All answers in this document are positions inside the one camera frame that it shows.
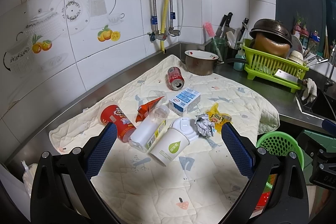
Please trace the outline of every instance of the saucepan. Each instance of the saucepan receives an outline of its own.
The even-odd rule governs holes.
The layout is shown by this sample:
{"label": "saucepan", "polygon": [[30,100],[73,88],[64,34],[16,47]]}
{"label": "saucepan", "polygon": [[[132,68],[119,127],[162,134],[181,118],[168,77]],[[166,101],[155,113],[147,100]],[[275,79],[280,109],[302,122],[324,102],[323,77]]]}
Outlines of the saucepan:
{"label": "saucepan", "polygon": [[243,63],[247,64],[245,59],[241,58],[230,58],[226,59],[223,62],[220,62],[218,55],[213,54],[212,52],[205,51],[186,51],[185,52],[185,64],[189,72],[206,76],[213,74],[213,70],[217,65],[224,63]]}

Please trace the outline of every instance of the sink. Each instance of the sink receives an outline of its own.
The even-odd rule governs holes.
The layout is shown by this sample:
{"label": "sink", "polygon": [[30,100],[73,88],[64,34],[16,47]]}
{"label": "sink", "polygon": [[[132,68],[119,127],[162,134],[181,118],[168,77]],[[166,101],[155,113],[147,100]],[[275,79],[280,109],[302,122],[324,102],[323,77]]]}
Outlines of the sink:
{"label": "sink", "polygon": [[314,70],[309,70],[306,78],[311,78],[315,81],[317,90],[317,98],[312,103],[307,103],[307,99],[301,101],[303,90],[297,92],[297,97],[300,103],[300,107],[303,112],[313,114],[320,118],[327,118],[332,121],[336,121],[334,113],[336,112],[336,85],[332,85],[324,92],[325,84],[328,80],[327,77]]}

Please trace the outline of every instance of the yellow snack bag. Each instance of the yellow snack bag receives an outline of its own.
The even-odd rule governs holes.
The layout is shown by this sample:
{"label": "yellow snack bag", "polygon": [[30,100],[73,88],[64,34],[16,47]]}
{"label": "yellow snack bag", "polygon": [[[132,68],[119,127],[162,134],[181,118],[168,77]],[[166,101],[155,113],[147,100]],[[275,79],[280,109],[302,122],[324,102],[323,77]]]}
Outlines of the yellow snack bag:
{"label": "yellow snack bag", "polygon": [[225,124],[226,122],[231,122],[232,118],[229,114],[226,113],[220,113],[218,111],[218,103],[215,103],[209,112],[207,112],[207,114],[209,115],[209,120],[211,122],[215,123],[215,130],[221,134],[221,130],[222,130],[222,126],[223,124]]}

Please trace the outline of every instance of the green leaf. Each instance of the green leaf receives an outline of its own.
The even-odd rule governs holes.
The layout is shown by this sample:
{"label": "green leaf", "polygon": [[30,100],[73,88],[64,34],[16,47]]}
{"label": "green leaf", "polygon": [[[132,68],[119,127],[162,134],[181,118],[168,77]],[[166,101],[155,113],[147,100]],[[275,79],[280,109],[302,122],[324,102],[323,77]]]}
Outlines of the green leaf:
{"label": "green leaf", "polygon": [[180,143],[181,143],[181,141],[179,141],[177,143],[172,143],[171,145],[169,145],[168,149],[169,149],[170,153],[175,154],[180,148]]}

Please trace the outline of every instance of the green colander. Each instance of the green colander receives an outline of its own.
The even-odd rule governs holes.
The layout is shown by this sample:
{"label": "green colander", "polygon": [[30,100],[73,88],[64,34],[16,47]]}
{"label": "green colander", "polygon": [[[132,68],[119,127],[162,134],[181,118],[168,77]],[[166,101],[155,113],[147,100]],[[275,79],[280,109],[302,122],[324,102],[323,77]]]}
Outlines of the green colander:
{"label": "green colander", "polygon": [[[290,151],[295,152],[303,170],[305,161],[302,150],[297,141],[290,135],[280,131],[268,132],[257,141],[256,147],[260,146],[265,148],[270,154],[277,156],[286,156]],[[265,190],[270,191],[271,189],[272,185],[267,182]]]}

